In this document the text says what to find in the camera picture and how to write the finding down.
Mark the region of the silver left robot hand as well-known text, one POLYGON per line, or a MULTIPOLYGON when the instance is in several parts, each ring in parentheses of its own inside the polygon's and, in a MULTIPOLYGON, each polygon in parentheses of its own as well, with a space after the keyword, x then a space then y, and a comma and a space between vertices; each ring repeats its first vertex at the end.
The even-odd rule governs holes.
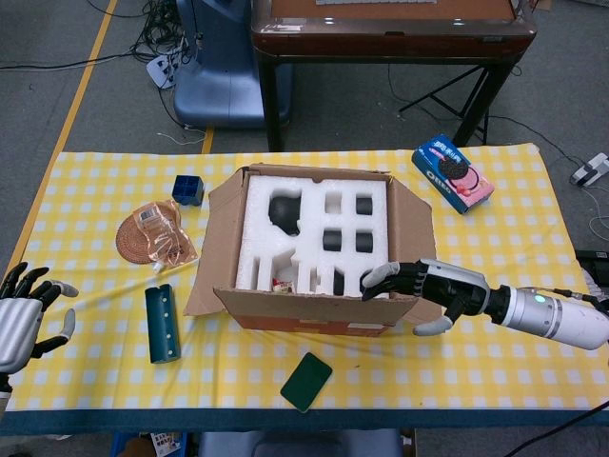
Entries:
POLYGON ((61 331, 46 340, 38 339, 43 317, 59 297, 74 298, 79 290, 56 280, 37 280, 47 267, 27 270, 21 262, 9 270, 1 283, 1 374, 8 377, 24 368, 30 359, 39 359, 65 344, 75 330, 75 311, 64 315, 61 331))

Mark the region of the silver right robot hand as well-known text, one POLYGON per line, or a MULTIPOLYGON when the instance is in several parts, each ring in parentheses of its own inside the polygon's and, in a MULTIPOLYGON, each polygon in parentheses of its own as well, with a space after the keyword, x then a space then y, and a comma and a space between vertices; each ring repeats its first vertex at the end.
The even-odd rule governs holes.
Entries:
POLYGON ((367 273, 361 285, 364 301, 382 293, 396 292, 423 298, 444 308, 444 314, 435 321, 413 328, 417 336, 440 335, 454 327, 461 316, 483 313, 491 296, 482 274, 432 259, 386 263, 367 273))

